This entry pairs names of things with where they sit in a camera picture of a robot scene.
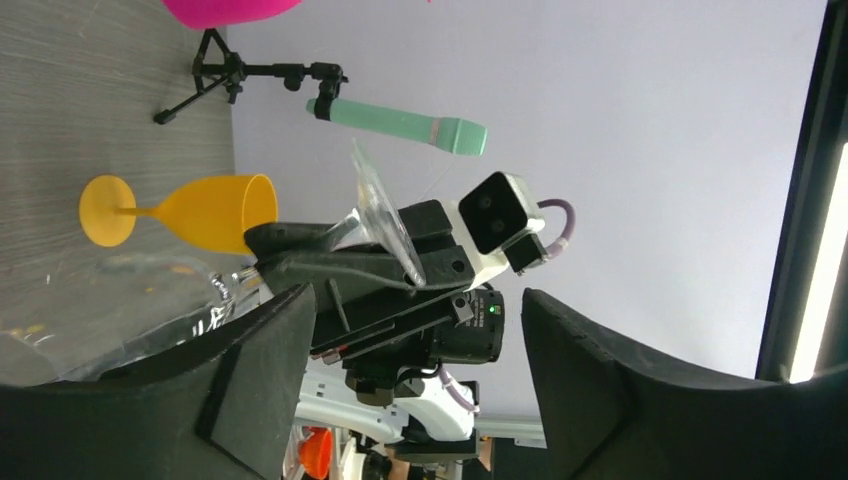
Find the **tripod stand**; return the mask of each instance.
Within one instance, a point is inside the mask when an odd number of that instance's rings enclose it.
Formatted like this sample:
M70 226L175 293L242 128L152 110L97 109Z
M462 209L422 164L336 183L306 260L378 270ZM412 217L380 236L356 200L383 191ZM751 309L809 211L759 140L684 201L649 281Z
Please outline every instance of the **tripod stand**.
M224 54L222 64L204 63L206 52L209 50L212 41ZM221 86L230 95L228 103L234 105L238 94L244 91L241 82L249 76L282 78L283 85L291 92L300 90L306 77L320 81L318 99L315 103L315 117L319 120L330 120L330 105L333 100L338 98L341 84L348 81L342 72L342 67L332 63L316 62L309 66L302 63L248 65L238 53L230 51L221 34L215 29L208 29L203 32L200 47L197 49L197 55L194 57L194 63L191 67L191 75L194 77L194 86L197 92L179 105L162 110L154 115L154 122L165 125L175 119L179 112ZM205 85L204 79L212 79L213 81L209 85Z

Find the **microphone grille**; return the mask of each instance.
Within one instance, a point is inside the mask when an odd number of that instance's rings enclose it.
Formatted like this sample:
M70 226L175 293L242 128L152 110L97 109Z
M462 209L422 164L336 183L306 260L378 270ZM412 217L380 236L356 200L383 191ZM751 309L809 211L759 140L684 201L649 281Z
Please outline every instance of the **microphone grille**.
M434 146L455 155L483 154L486 148L486 127L462 118L440 118Z

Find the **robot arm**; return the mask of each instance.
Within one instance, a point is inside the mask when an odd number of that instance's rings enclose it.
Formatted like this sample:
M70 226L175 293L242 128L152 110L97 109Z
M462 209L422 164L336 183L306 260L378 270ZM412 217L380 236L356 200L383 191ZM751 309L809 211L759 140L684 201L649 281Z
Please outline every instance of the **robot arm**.
M307 373L299 417L395 444L402 460L472 458L476 385L426 372L497 360L503 298L481 287L508 268L521 274L550 258L537 235L544 219L524 181L502 172L459 202L431 200L399 214L421 259L424 286L407 283L379 245L310 248L326 226L264 225L245 239L273 293L316 286L310 353L345 370L348 389L340 379L312 381Z

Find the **table surface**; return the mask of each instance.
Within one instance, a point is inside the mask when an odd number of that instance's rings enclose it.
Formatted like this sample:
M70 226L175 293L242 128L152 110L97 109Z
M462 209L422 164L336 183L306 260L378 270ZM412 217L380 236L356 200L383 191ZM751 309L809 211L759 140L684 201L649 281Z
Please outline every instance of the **table surface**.
M91 244L77 200L95 176L115 174L140 205L190 180L232 173L230 107L221 95L163 127L151 116L193 93L199 32L158 0L12 1L0 10L0 330L84 317L108 292L75 281L116 253L210 255L141 219L121 247Z

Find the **microphone handle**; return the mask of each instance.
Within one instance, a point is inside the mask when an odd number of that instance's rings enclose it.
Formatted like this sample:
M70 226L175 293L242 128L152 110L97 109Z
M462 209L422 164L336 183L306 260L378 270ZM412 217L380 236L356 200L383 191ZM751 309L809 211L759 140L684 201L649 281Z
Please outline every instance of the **microphone handle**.
M315 114L316 99L306 104ZM330 121L348 127L425 143L458 155L481 155L486 128L459 118L440 118L337 98L330 106Z

